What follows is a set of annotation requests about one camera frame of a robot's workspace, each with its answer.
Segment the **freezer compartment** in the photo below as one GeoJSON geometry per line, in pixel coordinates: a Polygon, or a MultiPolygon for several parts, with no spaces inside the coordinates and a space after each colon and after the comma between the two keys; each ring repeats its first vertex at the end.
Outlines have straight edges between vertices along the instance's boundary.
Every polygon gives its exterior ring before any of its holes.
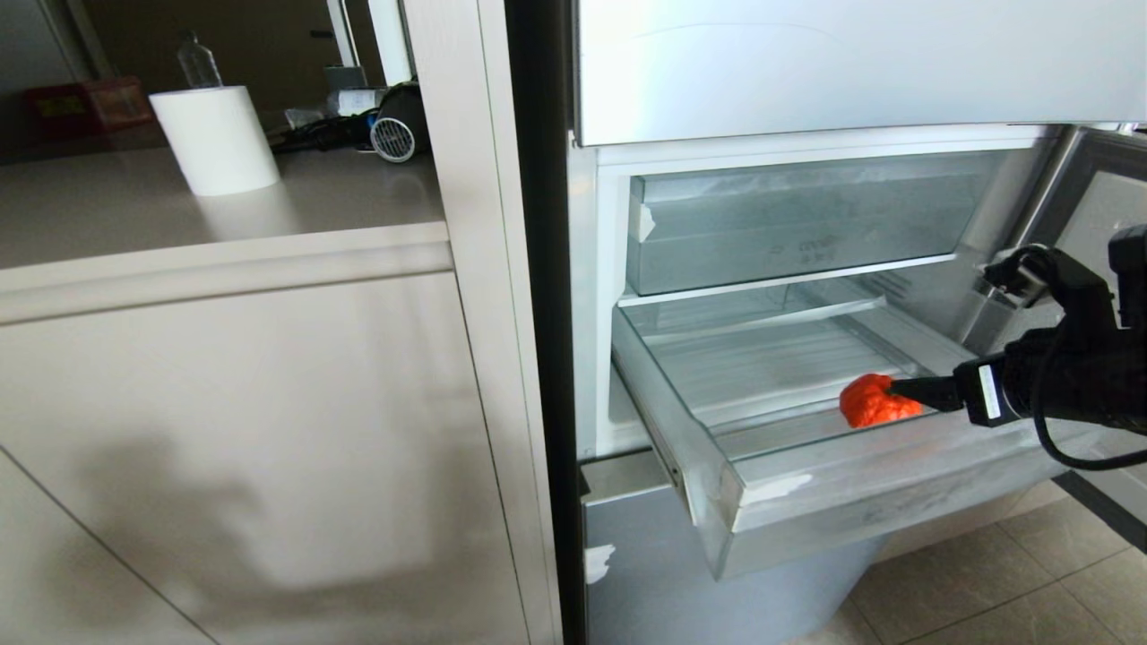
{"type": "MultiPolygon", "coordinates": [[[[657,454],[728,577],[897,530],[1061,472],[1029,421],[962,413],[855,430],[856,376],[947,374],[975,355],[842,278],[615,310],[614,360],[657,454]]],[[[1056,423],[1069,451],[1095,430],[1056,423]]]]}
{"type": "Polygon", "coordinates": [[[633,177],[626,280],[654,295],[950,254],[1007,154],[633,177]]]}

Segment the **paper towel roll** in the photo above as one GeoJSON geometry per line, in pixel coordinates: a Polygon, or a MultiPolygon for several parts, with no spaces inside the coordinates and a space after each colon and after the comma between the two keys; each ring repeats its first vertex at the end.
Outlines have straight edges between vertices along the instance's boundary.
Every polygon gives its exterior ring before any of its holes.
{"type": "Polygon", "coordinates": [[[279,181],[247,87],[151,94],[151,107],[196,195],[229,195],[279,181]]]}

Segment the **white cabinet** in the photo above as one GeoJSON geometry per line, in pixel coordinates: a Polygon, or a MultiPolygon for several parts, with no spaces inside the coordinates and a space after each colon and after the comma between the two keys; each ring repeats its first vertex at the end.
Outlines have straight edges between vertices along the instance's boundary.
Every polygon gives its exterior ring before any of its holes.
{"type": "Polygon", "coordinates": [[[0,356],[0,443],[220,643],[525,642],[452,272],[10,325],[0,356]]]}
{"type": "Polygon", "coordinates": [[[210,645],[0,453],[0,642],[210,645]]]}

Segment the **black cord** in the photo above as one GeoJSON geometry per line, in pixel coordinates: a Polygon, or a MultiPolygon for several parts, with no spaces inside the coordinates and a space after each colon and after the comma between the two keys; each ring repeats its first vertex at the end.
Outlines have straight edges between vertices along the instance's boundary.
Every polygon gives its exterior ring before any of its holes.
{"type": "Polygon", "coordinates": [[[1052,344],[1048,345],[1044,358],[1039,360],[1039,367],[1036,368],[1036,378],[1031,382],[1031,420],[1036,423],[1036,435],[1039,437],[1039,444],[1052,456],[1052,459],[1077,471],[1114,471],[1116,468],[1147,464],[1147,450],[1129,452],[1128,454],[1109,457],[1107,459],[1079,459],[1078,457],[1064,454],[1055,445],[1055,442],[1052,441],[1052,435],[1047,432],[1047,419],[1044,418],[1044,379],[1051,370],[1052,359],[1055,358],[1060,348],[1063,347],[1066,337],[1067,325],[1060,321],[1060,326],[1055,329],[1055,336],[1052,339],[1052,344]]]}

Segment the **fan grille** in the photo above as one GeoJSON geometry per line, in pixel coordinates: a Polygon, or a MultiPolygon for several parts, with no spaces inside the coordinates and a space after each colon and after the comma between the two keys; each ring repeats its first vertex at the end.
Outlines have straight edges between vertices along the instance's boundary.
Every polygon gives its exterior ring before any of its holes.
{"type": "Polygon", "coordinates": [[[382,158],[400,163],[414,156],[414,133],[391,117],[380,118],[370,129],[370,145],[382,158]]]}

